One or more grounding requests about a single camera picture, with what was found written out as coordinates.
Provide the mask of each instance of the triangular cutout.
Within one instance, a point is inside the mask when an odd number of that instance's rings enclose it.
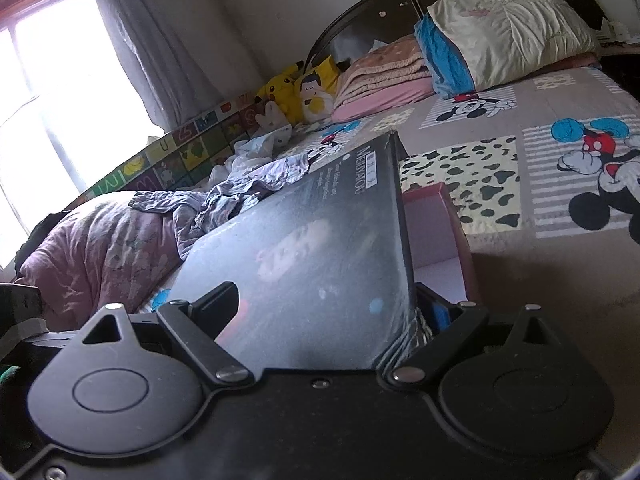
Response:
[[[115,316],[104,316],[94,329],[84,338],[85,345],[95,345],[96,343],[115,343],[120,341],[120,330]]]
[[[548,335],[546,334],[546,330],[544,329],[540,321],[535,317],[529,319],[527,332],[524,336],[524,342],[533,345],[548,345],[551,343],[551,341],[549,341]]]

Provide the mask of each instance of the colorful alphabet wall border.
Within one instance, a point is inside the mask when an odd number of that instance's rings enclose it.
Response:
[[[248,140],[257,130],[257,113],[264,104],[247,93],[226,101],[148,145],[100,179],[74,200],[68,209],[113,191],[162,191],[194,186],[209,176],[216,164],[233,154],[233,144]]]

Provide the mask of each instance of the mickey mouse ear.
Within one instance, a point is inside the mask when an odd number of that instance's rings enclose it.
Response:
[[[558,142],[575,142],[583,135],[584,125],[575,119],[561,119],[551,127],[551,136]]]
[[[629,136],[629,127],[618,119],[602,118],[591,121],[591,127],[601,132],[609,132],[616,139],[625,139]]]

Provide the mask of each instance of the crumpled clothing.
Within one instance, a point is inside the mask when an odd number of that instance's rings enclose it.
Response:
[[[209,192],[139,191],[129,206],[148,213],[172,212],[178,253],[184,261],[199,238],[274,191],[299,181],[308,169],[306,153],[299,153],[225,180]]]

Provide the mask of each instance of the purple comforter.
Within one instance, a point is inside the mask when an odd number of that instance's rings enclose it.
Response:
[[[18,283],[40,288],[49,330],[76,330],[106,303],[135,312],[180,264],[171,214],[136,211],[128,205],[133,195],[82,204],[22,265]]]

